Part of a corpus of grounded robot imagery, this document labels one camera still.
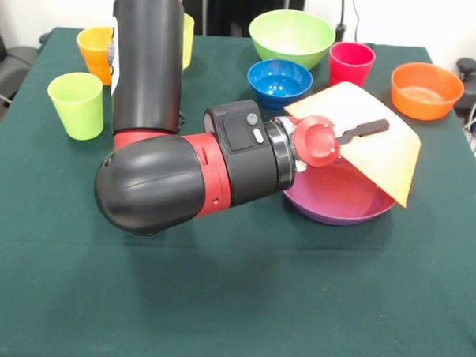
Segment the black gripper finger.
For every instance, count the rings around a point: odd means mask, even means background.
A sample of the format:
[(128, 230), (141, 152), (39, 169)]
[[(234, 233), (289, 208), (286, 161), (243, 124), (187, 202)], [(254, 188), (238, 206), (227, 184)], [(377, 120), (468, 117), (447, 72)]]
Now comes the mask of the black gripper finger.
[(389, 121), (380, 119), (357, 125), (355, 128), (346, 130), (341, 137), (337, 137), (339, 145), (348, 144), (354, 137), (366, 137), (370, 134), (382, 133), (390, 128)]

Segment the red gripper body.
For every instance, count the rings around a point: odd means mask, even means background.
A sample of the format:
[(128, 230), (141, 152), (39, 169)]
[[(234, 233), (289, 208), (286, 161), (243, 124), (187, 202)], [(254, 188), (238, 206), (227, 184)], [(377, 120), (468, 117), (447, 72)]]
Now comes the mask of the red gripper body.
[(299, 121), (293, 133), (293, 142), (298, 158), (309, 167), (326, 167), (339, 156), (334, 123), (318, 115)]

